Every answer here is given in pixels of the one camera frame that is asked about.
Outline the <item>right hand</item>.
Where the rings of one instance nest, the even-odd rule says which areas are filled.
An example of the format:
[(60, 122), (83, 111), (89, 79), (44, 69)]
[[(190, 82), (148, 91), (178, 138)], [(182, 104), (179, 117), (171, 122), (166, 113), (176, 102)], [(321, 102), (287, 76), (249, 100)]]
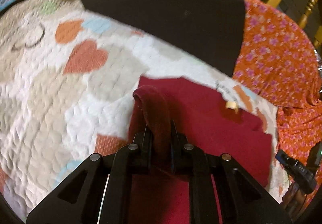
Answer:
[(300, 189), (299, 184), (292, 183), (282, 197), (281, 206), (291, 218), (295, 218), (301, 211), (306, 201), (306, 197), (307, 194)]

